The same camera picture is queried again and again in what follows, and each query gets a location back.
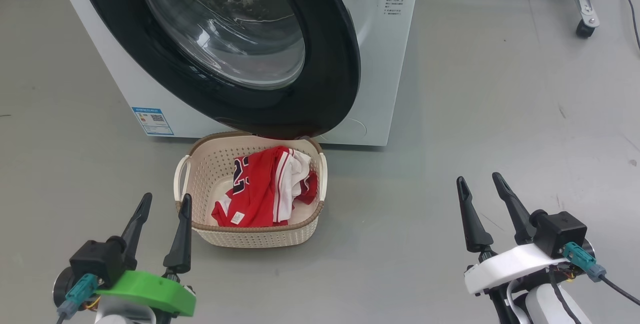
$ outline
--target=basket rim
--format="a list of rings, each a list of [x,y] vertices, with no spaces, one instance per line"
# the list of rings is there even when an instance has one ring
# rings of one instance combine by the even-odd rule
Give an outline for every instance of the basket rim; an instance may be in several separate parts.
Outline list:
[[[251,137],[251,136],[253,136],[251,133],[246,133],[243,131],[229,131],[229,132],[223,132],[223,133],[214,133],[206,137],[203,137],[199,139],[197,142],[195,142],[194,146],[189,151],[189,156],[193,156],[195,151],[199,147],[201,147],[203,144],[213,139],[229,138],[229,137]],[[320,147],[320,144],[316,142],[313,138],[309,138],[305,140],[311,143],[313,147],[315,147],[315,149],[318,151],[319,154],[321,155],[324,154],[322,147]],[[180,212],[180,208],[182,207],[182,205],[183,204],[181,201],[175,202],[175,208],[176,210],[178,210],[178,212]],[[320,212],[322,212],[322,209],[324,206],[325,206],[325,201],[319,201],[317,208],[315,209],[313,214],[311,214],[310,217],[308,217],[307,219],[305,219],[300,223],[292,224],[290,226],[257,227],[257,228],[256,227],[253,227],[253,228],[219,227],[219,226],[206,226],[205,224],[196,223],[192,220],[191,228],[198,229],[199,231],[220,232],[220,233],[274,233],[274,232],[294,231],[297,229],[304,228],[309,224],[311,224],[311,222],[316,220],[318,215],[320,215]]]

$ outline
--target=green bracket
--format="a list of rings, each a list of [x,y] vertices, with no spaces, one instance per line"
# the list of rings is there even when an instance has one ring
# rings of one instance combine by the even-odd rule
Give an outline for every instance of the green bracket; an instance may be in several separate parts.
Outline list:
[[[181,317],[193,317],[196,308],[196,297],[190,290],[147,272],[127,270],[111,289],[97,290],[96,294],[118,297]]]

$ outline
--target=robotic arm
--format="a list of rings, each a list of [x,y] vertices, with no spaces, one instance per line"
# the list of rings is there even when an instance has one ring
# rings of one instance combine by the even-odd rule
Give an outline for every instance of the robotic arm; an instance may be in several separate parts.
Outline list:
[[[151,209],[144,194],[121,236],[106,242],[89,240],[71,256],[54,284],[58,324],[77,311],[96,312],[96,324],[169,324],[178,316],[194,315],[196,297],[180,285],[178,274],[191,269],[192,198],[185,194],[178,213],[178,230],[163,265],[162,276],[136,271],[136,250]]]
[[[558,284],[587,274],[604,281],[631,301],[640,301],[606,277],[596,264],[594,249],[585,239],[587,227],[568,212],[549,215],[543,210],[528,213],[500,173],[493,183],[505,202],[516,234],[517,247],[498,254],[474,209],[464,178],[456,181],[466,249],[479,253],[478,264],[464,273],[469,294],[488,295],[500,324],[590,324],[589,319]]]

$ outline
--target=blue and white sticker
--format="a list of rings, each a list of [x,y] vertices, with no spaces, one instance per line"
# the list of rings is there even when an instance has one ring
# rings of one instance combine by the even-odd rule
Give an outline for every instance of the blue and white sticker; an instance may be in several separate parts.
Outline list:
[[[169,127],[165,115],[158,108],[131,107],[142,128],[148,135],[174,135],[174,131]]]

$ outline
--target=door glass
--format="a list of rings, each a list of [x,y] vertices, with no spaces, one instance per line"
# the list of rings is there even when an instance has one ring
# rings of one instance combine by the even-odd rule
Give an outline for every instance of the door glass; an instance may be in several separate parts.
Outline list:
[[[146,0],[192,59],[238,85],[278,89],[302,71],[305,43],[287,0]]]

